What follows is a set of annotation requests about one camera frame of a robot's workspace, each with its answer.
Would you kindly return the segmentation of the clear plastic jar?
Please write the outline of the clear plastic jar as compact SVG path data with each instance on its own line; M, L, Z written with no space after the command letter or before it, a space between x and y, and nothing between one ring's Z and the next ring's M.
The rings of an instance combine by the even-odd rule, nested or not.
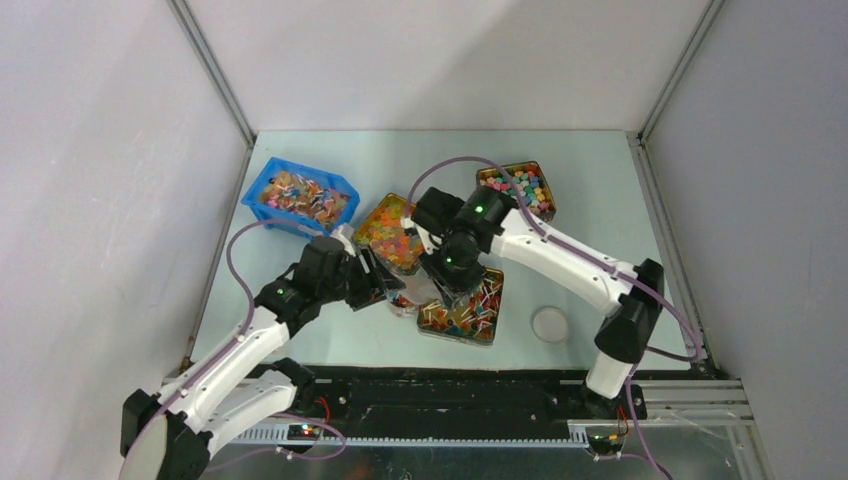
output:
M415 276L402 276L404 287L387 294L389 311L399 318L412 318L419 311L440 297L433 281L422 271Z

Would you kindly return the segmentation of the gold tin with lollipops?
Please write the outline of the gold tin with lollipops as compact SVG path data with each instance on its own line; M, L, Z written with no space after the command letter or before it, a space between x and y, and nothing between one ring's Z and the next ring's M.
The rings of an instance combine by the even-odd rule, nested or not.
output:
M446 307L434 300L419 310L418 331L438 338L489 347L494 343L502 305L504 273L488 269L481 283Z

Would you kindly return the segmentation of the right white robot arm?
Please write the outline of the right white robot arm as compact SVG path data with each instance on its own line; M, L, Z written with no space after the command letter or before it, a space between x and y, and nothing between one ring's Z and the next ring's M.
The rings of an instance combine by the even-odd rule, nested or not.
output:
M509 195L480 186L462 200L430 187L401 220L424 246L419 262L442 301L454 305L483 280L482 254L524 265L594 307L604 320L598 355L581 392L585 411L606 418L642 360L662 313L664 271L646 259L622 262L559 232Z

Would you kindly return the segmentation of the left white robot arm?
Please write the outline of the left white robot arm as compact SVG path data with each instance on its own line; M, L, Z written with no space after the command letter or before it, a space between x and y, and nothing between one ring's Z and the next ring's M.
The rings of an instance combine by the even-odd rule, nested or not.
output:
M124 402L122 479L198 479L228 443L277 413L304 416L316 403L314 375L290 358L252 386L241 383L275 350L319 317L323 306L358 311L404 283L368 248L339 235L317 236L298 261L257 294L231 337L154 394Z

